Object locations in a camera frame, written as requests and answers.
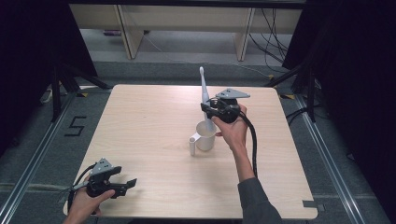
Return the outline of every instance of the sleeve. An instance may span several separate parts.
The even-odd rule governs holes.
[[[258,178],[242,181],[238,184],[238,190],[244,224],[282,223],[282,218],[268,201]]]

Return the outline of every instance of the white mug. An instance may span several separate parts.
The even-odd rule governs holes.
[[[190,154],[195,155],[195,145],[203,150],[208,151],[212,149],[215,144],[215,134],[216,134],[216,126],[214,126],[214,130],[211,132],[206,128],[205,121],[201,121],[197,124],[196,132],[190,137]]]

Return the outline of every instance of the wooden table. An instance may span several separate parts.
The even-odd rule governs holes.
[[[225,87],[208,87],[209,95]],[[233,88],[258,137],[258,176],[282,218],[311,219],[316,208],[277,93],[270,88]],[[102,203],[106,217],[241,218],[233,154],[222,138],[196,150],[189,138],[203,120],[201,87],[118,85],[93,135],[78,176],[102,157],[121,166],[113,183],[137,178],[126,196]],[[251,156],[251,135],[247,150]]]

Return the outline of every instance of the hand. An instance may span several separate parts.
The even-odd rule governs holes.
[[[243,105],[239,106],[241,107],[241,111],[246,115],[247,108]],[[216,133],[216,136],[223,136],[225,142],[233,152],[239,182],[253,178],[254,173],[246,148],[248,125],[241,117],[238,117],[233,123],[225,123],[217,117],[212,117],[212,120],[221,130],[220,133]]]
[[[111,198],[115,193],[116,191],[111,189],[92,198],[87,194],[87,188],[79,189],[70,207],[67,218],[64,220],[64,224],[83,223],[93,212],[95,212],[97,216],[101,216],[102,213],[99,204]]]
[[[247,113],[244,105],[239,105],[243,113]],[[225,123],[218,117],[212,117],[212,121],[220,128],[221,132],[216,136],[223,136],[225,142],[230,146],[231,151],[235,153],[246,153],[247,124],[238,117],[233,123]]]

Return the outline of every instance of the white stick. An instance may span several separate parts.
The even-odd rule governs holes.
[[[199,72],[201,74],[201,82],[202,82],[202,103],[204,105],[210,105],[209,93],[207,93],[205,77],[204,77],[204,68],[202,66],[199,68]],[[213,121],[207,117],[206,113],[204,113],[204,118],[205,118],[206,129],[210,132],[213,132],[215,130]]]

